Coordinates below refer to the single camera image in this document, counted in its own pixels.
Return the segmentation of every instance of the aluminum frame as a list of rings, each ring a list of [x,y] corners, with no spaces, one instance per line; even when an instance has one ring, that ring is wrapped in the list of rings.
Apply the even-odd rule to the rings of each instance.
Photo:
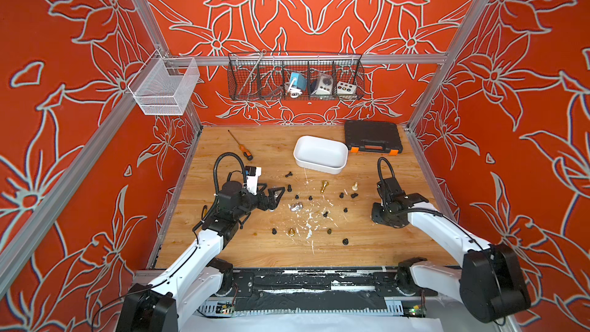
[[[0,254],[0,298],[25,267],[135,105],[130,93],[123,94],[107,119]]]
[[[278,55],[274,56],[279,61],[292,61],[292,60],[316,60],[316,59],[350,59],[350,54],[340,55]],[[251,57],[252,60],[256,61],[259,57],[257,54],[250,56],[240,56],[240,59],[248,59]],[[164,62],[168,68],[186,68],[193,57],[165,57]],[[227,56],[196,56],[194,57],[198,66],[227,66],[230,62]],[[446,54],[388,54],[388,55],[376,55],[376,54],[363,54],[362,62],[364,65],[377,65],[377,64],[443,64],[446,62]]]
[[[196,117],[195,107],[192,103],[189,103],[187,107],[186,113],[191,117]],[[174,194],[168,203],[168,208],[166,209],[166,217],[164,217],[164,221],[162,222],[162,227],[160,227],[160,232],[158,233],[158,238],[154,244],[153,249],[151,250],[149,259],[147,261],[147,267],[149,269],[154,269],[156,267],[156,260],[158,259],[158,254],[161,250],[161,246],[164,243],[164,239],[166,238],[166,233],[168,232],[168,228],[170,227],[170,222],[172,221],[172,216],[174,215],[174,211],[176,210],[176,205],[178,204],[178,199],[181,197],[182,188],[184,187],[184,182],[187,179],[188,171],[191,169],[192,160],[195,157],[196,147],[199,144],[199,140],[201,139],[201,134],[203,133],[203,125],[201,122],[198,121],[198,117],[196,119],[197,125],[200,126],[199,129],[195,132],[195,137],[192,139],[191,148],[187,152],[187,158],[185,159],[185,163],[182,166],[182,171],[178,176],[178,181],[176,182],[176,186],[174,188]]]
[[[451,68],[455,64],[459,53],[467,41],[467,38],[469,37],[471,31],[476,25],[477,20],[482,15],[489,1],[490,0],[473,0],[473,3],[469,6],[469,10],[467,11],[465,18],[463,18],[463,22],[461,22],[457,33],[453,37],[453,41],[451,41],[451,45],[448,47],[445,62],[434,73],[432,80],[428,86],[426,86],[426,90],[422,94],[421,102],[414,109],[414,112],[409,118],[408,128],[410,130],[416,130],[418,122],[420,122],[422,119],[426,108],[430,105],[430,102],[434,97],[434,94],[439,89],[446,75],[450,72]]]
[[[418,166],[420,166],[420,169],[424,174],[424,179],[426,180],[428,187],[430,187],[430,190],[432,191],[434,200],[437,201],[437,207],[439,208],[439,211],[442,214],[444,214],[447,218],[452,219],[454,222],[457,222],[457,219],[455,219],[455,216],[453,215],[453,211],[446,202],[446,198],[439,186],[439,183],[437,182],[437,178],[436,176],[434,176],[434,173],[430,168],[430,164],[428,164],[428,160],[424,155],[424,151],[422,151],[422,148],[420,147],[420,143],[418,142],[416,134],[413,131],[407,129],[407,127],[405,127],[403,130],[406,132],[409,145],[412,147],[412,150],[414,151],[414,155],[416,156],[416,160],[418,161]]]
[[[160,56],[169,56],[170,55],[170,48],[166,43],[166,39],[164,38],[164,34],[160,30],[160,26],[156,21],[156,18],[153,15],[153,12],[150,8],[150,3],[148,0],[131,0],[133,5],[135,5],[135,9],[139,18],[142,20],[144,24],[144,28],[149,36],[152,45],[158,51]]]

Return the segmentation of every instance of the red floral wallpaper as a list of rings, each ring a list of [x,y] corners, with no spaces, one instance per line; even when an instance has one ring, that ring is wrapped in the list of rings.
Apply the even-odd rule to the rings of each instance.
[[[148,0],[175,55],[311,50],[444,53],[472,0]],[[358,101],[228,98],[226,70],[201,67],[193,103],[208,124],[406,122],[435,65],[369,66]]]
[[[148,266],[193,137],[185,118],[135,107],[0,302],[0,329],[89,330]],[[94,331],[114,329],[121,304]]]
[[[1,250],[153,47],[130,0],[0,0],[0,12]],[[146,266],[194,135],[186,117],[132,111],[0,301],[0,330],[90,329]]]
[[[417,135],[470,231],[520,256],[524,331],[590,330],[590,0],[490,0]]]
[[[153,47],[130,0],[0,0],[0,251]]]

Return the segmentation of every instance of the wooden tabletop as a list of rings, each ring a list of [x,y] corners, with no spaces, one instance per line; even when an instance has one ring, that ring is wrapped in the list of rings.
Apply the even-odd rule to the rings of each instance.
[[[394,229],[373,223],[372,205],[380,202],[376,164],[381,154],[351,153],[342,173],[336,175],[304,170],[296,164],[293,148],[299,137],[311,135],[344,142],[343,125],[229,129],[254,156],[253,161],[244,159],[244,163],[262,167],[259,183],[267,183],[270,188],[291,184],[293,191],[285,192],[275,211],[254,210],[244,229],[238,231],[219,258],[235,267],[385,266],[415,256],[441,265],[455,264],[442,247],[418,228],[409,225]],[[399,134],[403,153],[387,157],[396,178],[407,193],[420,193],[436,206],[401,127]],[[205,127],[162,245],[158,268],[167,268],[195,239],[191,228],[200,220],[203,205],[210,206],[213,202],[213,165],[225,151],[242,156],[228,127]],[[230,171],[239,168],[235,159],[224,158],[218,168],[219,186]],[[387,167],[383,171],[383,176],[389,177]],[[285,177],[288,172],[293,175]],[[233,178],[238,180],[238,176],[234,173]],[[328,187],[321,194],[323,180],[328,181]],[[359,195],[351,199],[355,182]],[[339,197],[341,192],[345,194],[343,199]],[[303,209],[290,211],[289,204],[299,201]],[[276,235],[272,234],[273,228],[277,230]],[[294,236],[288,234],[291,228]],[[343,245],[343,239],[348,239],[348,245]]]

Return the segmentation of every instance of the white plastic container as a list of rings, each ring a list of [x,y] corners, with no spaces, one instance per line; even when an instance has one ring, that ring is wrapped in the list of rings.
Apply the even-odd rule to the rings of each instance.
[[[301,136],[295,144],[293,156],[300,167],[338,174],[346,166],[348,148],[340,141]]]

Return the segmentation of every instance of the black wire basket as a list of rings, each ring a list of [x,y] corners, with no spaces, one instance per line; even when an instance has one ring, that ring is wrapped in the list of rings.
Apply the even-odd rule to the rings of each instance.
[[[228,57],[232,100],[359,100],[365,95],[360,54],[262,51],[230,53]],[[305,79],[296,98],[287,92],[294,73]]]

